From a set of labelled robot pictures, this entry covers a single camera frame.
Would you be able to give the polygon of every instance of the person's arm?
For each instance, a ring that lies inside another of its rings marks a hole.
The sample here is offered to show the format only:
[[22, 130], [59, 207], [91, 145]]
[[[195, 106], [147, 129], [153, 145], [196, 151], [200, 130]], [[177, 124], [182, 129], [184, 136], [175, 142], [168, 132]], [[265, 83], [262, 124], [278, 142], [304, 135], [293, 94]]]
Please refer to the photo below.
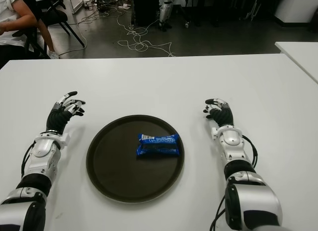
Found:
[[1, 22], [0, 35], [2, 35], [5, 31], [17, 31], [36, 26], [36, 18], [23, 0], [14, 1], [12, 3], [12, 7], [21, 17], [15, 21]]

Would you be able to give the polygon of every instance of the cable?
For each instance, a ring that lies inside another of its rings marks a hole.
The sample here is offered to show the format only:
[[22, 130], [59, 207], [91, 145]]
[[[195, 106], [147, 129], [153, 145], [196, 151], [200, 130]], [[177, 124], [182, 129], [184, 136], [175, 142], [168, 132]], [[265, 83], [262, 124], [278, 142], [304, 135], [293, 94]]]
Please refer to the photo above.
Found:
[[29, 148], [26, 150], [24, 157], [23, 157], [23, 161], [22, 161], [22, 165], [21, 165], [21, 177], [24, 176], [24, 168], [25, 168], [25, 164], [26, 162], [29, 160], [30, 158], [30, 154], [29, 151], [34, 147], [34, 145], [36, 144], [36, 142], [34, 141]]
[[80, 25], [81, 23], [83, 23], [83, 24], [91, 24], [91, 23], [93, 23], [93, 21], [95, 21], [95, 20], [97, 20], [97, 19], [99, 19], [99, 18], [104, 18], [104, 17], [112, 18], [112, 16], [109, 16], [109, 15], [112, 14], [112, 13], [114, 13], [114, 12], [116, 12], [116, 11], [118, 12], [118, 10], [116, 9], [116, 10], [113, 11], [113, 12], [104, 12], [104, 14], [106, 14], [105, 16], [104, 16], [104, 15], [102, 15], [102, 16], [101, 16], [101, 15], [94, 15], [97, 11], [98, 11], [98, 10], [95, 10], [91, 15], [89, 15], [89, 16], [87, 16], [87, 17], [83, 17], [80, 22], [74, 24], [74, 25], [76, 25], [77, 28], [79, 29], [80, 35], [82, 36], [82, 38], [84, 38], [84, 40], [85, 40], [85, 46], [84, 46], [83, 48], [80, 48], [80, 49], [75, 49], [75, 50], [71, 50], [71, 51], [67, 51], [67, 52], [61, 53], [61, 54], [59, 54], [59, 56], [65, 55], [65, 54], [70, 53], [70, 52], [81, 51], [81, 50], [86, 49], [86, 47], [87, 47], [87, 39], [83, 36], [83, 34], [82, 34], [82, 32], [81, 32], [81, 29], [80, 29], [80, 27], [79, 27], [79, 25]]
[[[220, 202], [220, 204], [219, 204], [217, 213], [216, 213], [216, 215], [215, 215], [215, 219], [216, 219], [216, 220], [218, 220], [219, 211], [220, 211], [220, 208], [221, 208], [221, 206], [222, 206], [224, 200], [225, 200], [225, 196], [223, 196], [223, 198], [222, 198], [222, 200], [221, 200], [221, 202]], [[216, 225], [216, 221], [214, 222], [214, 225], [213, 225], [213, 231], [215, 231], [215, 225]]]
[[213, 222], [211, 223], [211, 226], [210, 226], [210, 231], [212, 231], [212, 227], [215, 226], [217, 220], [219, 219], [219, 217], [222, 216], [222, 214], [225, 213], [225, 209], [223, 209], [218, 215], [216, 215], [215, 219], [213, 220]]
[[[77, 28], [79, 29], [80, 31], [80, 35], [82, 36], [82, 38], [84, 38], [85, 40], [85, 46], [83, 48], [80, 48], [80, 49], [76, 49], [76, 50], [71, 50], [71, 51], [67, 51], [67, 52], [64, 52], [64, 53], [61, 53], [59, 54], [59, 56], [61, 55], [64, 55], [64, 54], [67, 54], [67, 53], [70, 53], [70, 52], [74, 52], [74, 51], [80, 51], [80, 50], [84, 50], [86, 47], [87, 47], [87, 39], [83, 36], [81, 30], [80, 30], [80, 27], [79, 25], [81, 23], [83, 24], [90, 24], [92, 23], [93, 21], [99, 19], [99, 18], [102, 18], [102, 17], [108, 17], [108, 18], [115, 18], [116, 17], [116, 20], [117, 20], [117, 24], [120, 25], [120, 26], [123, 26], [124, 29], [127, 32], [127, 35], [133, 35], [133, 39], [135, 41], [134, 44], [129, 44], [129, 42], [127, 40], [124, 40], [124, 41], [117, 41], [117, 43], [120, 45], [120, 46], [123, 46], [123, 47], [128, 47], [128, 49], [132, 50], [132, 51], [138, 51], [138, 52], [145, 52], [148, 48], [154, 48], [154, 49], [160, 49], [164, 52], [166, 52], [168, 54], [168, 57], [174, 57], [175, 55], [171, 52], [171, 45], [172, 45], [172, 42], [168, 42], [168, 43], [165, 43], [165, 44], [161, 44], [161, 45], [153, 45], [150, 41], [148, 40], [145, 40], [145, 41], [141, 41], [141, 37], [144, 36], [144, 35], [147, 35], [148, 33], [148, 28], [155, 24], [158, 20], [154, 21], [153, 23], [151, 23], [147, 28], [143, 28], [143, 27], [139, 27], [139, 28], [136, 28], [135, 30], [128, 30], [124, 25], [120, 24], [119, 21], [118, 21], [118, 18], [120, 16], [123, 16], [126, 11], [119, 11], [118, 8], [117, 8], [117, 5], [115, 7], [110, 7], [112, 9], [115, 9], [115, 11], [113, 12], [105, 12], [106, 16], [100, 16], [100, 15], [94, 15], [96, 11], [94, 11], [91, 15], [87, 16], [87, 17], [84, 17], [82, 18], [82, 20], [78, 23], [76, 23], [77, 25]], [[117, 16], [109, 16], [110, 14], [114, 13], [114, 12], [118, 12], [120, 13], [119, 15]], [[169, 49], [168, 51], [161, 48], [161, 46], [166, 46], [166, 45], [169, 45]]]
[[[168, 42], [168, 43], [161, 44], [161, 45], [153, 45], [150, 41], [147, 41], [147, 40], [141, 41], [141, 37], [148, 34], [148, 28], [151, 25], [155, 24], [157, 21], [159, 21], [159, 19], [157, 19], [156, 21], [151, 23], [146, 28], [139, 27], [139, 28], [136, 28], [135, 30], [128, 30], [124, 25], [119, 23], [118, 17], [117, 17], [117, 24], [124, 27], [124, 29], [126, 31], [128, 31], [127, 35], [133, 35], [133, 39], [135, 41], [134, 44], [129, 44], [128, 40], [117, 41], [118, 45], [123, 46], [123, 47], [128, 47], [129, 50], [138, 51], [138, 52], [145, 52], [148, 48], [160, 49], [160, 50], [165, 51], [168, 54], [168, 57], [174, 57], [173, 53], [171, 52], [172, 42]], [[166, 51], [165, 49], [160, 48], [160, 46], [165, 46], [165, 45], [169, 45], [169, 51]]]
[[248, 137], [246, 137], [246, 136], [243, 135], [242, 138], [245, 139], [245, 140], [247, 140], [247, 141], [250, 143], [251, 147], [252, 147], [252, 150], [253, 150], [253, 161], [252, 161], [252, 165], [253, 165], [253, 167], [255, 168], [255, 167], [256, 167], [256, 164], [257, 164], [257, 157], [258, 157], [257, 149], [256, 149], [256, 147], [254, 146], [254, 144], [252, 143], [252, 141], [251, 141]]

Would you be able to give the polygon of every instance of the gray floor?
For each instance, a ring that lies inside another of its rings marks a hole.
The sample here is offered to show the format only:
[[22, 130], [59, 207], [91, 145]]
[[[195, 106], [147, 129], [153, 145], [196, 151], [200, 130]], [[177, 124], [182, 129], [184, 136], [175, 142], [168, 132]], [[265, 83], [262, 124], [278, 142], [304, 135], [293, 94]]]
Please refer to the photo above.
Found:
[[[68, 13], [69, 23], [81, 21], [93, 11], [80, 9], [75, 15]], [[75, 58], [129, 58], [129, 57], [166, 57], [167, 53], [149, 48], [145, 52], [131, 51], [117, 44], [119, 40], [134, 43], [133, 36], [117, 24], [117, 12], [109, 17], [99, 18], [91, 24], [80, 24], [83, 36], [87, 39], [87, 48], [61, 56], [61, 59]], [[118, 18], [128, 27], [131, 14], [127, 12]], [[203, 20], [201, 27], [194, 24], [184, 28], [184, 19], [180, 14], [171, 17], [173, 26], [167, 32], [157, 27], [149, 28], [142, 40], [149, 40], [154, 45], [172, 42], [171, 52], [175, 56], [206, 56], [235, 54], [279, 53], [275, 41], [310, 41], [318, 42], [318, 34], [308, 32], [306, 28], [283, 28], [274, 21], [232, 21], [223, 22], [220, 27], [213, 27], [208, 20]], [[76, 25], [71, 26], [79, 35]], [[57, 52], [80, 49], [81, 45], [74, 36], [68, 36], [59, 26], [49, 27]]]

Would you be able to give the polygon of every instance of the white table edge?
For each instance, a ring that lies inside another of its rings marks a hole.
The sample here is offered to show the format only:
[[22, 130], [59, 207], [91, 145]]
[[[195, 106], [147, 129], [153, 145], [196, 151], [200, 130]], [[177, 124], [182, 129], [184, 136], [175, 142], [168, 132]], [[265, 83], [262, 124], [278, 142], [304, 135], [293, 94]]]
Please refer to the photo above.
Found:
[[292, 62], [294, 62], [299, 68], [301, 68], [313, 81], [316, 82], [316, 84], [318, 84], [318, 80], [313, 77], [309, 71], [307, 71], [300, 63], [298, 63], [288, 52], [286, 52], [286, 50], [284, 50], [284, 48], [279, 44], [280, 41], [276, 41], [275, 42], [275, 46], [281, 50], [282, 53], [284, 53], [289, 59], [291, 59]]

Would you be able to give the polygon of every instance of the tray rim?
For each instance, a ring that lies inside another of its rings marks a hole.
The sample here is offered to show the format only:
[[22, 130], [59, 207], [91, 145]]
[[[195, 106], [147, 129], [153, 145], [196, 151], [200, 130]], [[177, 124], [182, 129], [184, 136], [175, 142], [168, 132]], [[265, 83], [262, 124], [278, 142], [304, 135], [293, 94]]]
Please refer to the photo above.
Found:
[[156, 120], [156, 121], [159, 121], [161, 123], [163, 123], [166, 128], [168, 128], [169, 130], [171, 130], [174, 134], [178, 134], [178, 132], [176, 131], [176, 129], [174, 129], [173, 126], [171, 126], [169, 123], [167, 123], [165, 120], [163, 119], [160, 119], [158, 117], [154, 117], [154, 116], [150, 116], [150, 115], [144, 115], [144, 114], [135, 114], [135, 115], [128, 115], [128, 116], [124, 116], [124, 117], [120, 117], [118, 119], [115, 119], [114, 121], [108, 123], [107, 125], [105, 125], [103, 128], [101, 128], [99, 130], [99, 132], [94, 136], [93, 140], [91, 141], [90, 145], [89, 145], [89, 148], [87, 150], [87, 153], [86, 153], [86, 171], [87, 171], [87, 174], [88, 174], [88, 177], [91, 181], [91, 183], [93, 184], [93, 186], [105, 197], [113, 200], [113, 201], [117, 201], [117, 202], [120, 202], [120, 203], [131, 203], [131, 204], [136, 204], [136, 203], [144, 203], [144, 202], [147, 202], [147, 201], [150, 201], [150, 200], [154, 200], [158, 197], [161, 197], [163, 194], [165, 194], [168, 190], [170, 190], [170, 188], [172, 186], [174, 186], [174, 184], [177, 182], [177, 180], [179, 179], [180, 177], [180, 174], [182, 173], [183, 171], [183, 166], [184, 166], [184, 157], [185, 157], [185, 152], [184, 152], [184, 146], [183, 146], [183, 142], [182, 142], [182, 139], [179, 135], [179, 139], [178, 139], [178, 148], [179, 148], [179, 151], [180, 152], [180, 156], [179, 158], [181, 160], [178, 161], [177, 163], [177, 166], [179, 166], [179, 168], [177, 169], [176, 167], [176, 174], [175, 172], [173, 173], [171, 179], [166, 183], [167, 185], [167, 188], [161, 192], [160, 194], [158, 194], [157, 196], [153, 197], [153, 198], [145, 198], [145, 199], [140, 199], [139, 201], [137, 200], [119, 200], [119, 199], [116, 199], [112, 196], [110, 196], [109, 194], [111, 194], [111, 192], [107, 191], [106, 189], [103, 189], [100, 187], [100, 183], [98, 182], [98, 179], [95, 175], [95, 172], [91, 172], [93, 170], [93, 165], [89, 165], [89, 161], [91, 161], [92, 159], [89, 159], [90, 156], [94, 155], [94, 152], [90, 152], [91, 151], [91, 147], [94, 145], [94, 143], [96, 143], [96, 140], [99, 138], [100, 134], [103, 133], [103, 131], [108, 128], [108, 129], [112, 129], [111, 126], [113, 126], [115, 123], [117, 123], [118, 121], [120, 120], [125, 120], [125, 119], [130, 119], [130, 118], [136, 118], [136, 117], [140, 117], [140, 118], [143, 118], [143, 119], [149, 119], [149, 120]]

